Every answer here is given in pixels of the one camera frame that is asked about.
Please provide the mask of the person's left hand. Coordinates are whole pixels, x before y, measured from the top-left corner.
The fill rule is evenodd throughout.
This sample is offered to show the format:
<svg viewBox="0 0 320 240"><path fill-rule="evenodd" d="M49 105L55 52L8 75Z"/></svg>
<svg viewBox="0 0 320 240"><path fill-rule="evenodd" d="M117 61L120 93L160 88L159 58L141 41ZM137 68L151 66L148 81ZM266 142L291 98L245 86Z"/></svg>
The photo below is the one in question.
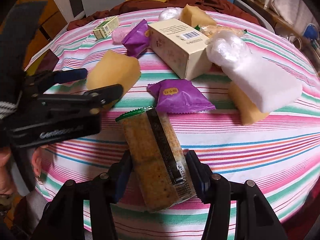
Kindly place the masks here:
<svg viewBox="0 0 320 240"><path fill-rule="evenodd" d="M42 154L48 145L38 147L33 151L31 157L28 159L32 166L34 177L38 178L41 183L44 182L42 176ZM1 194L11 195L17 192L16 184L12 180L12 176L9 173L9 160L11 158L11 149L1 147Z"/></svg>

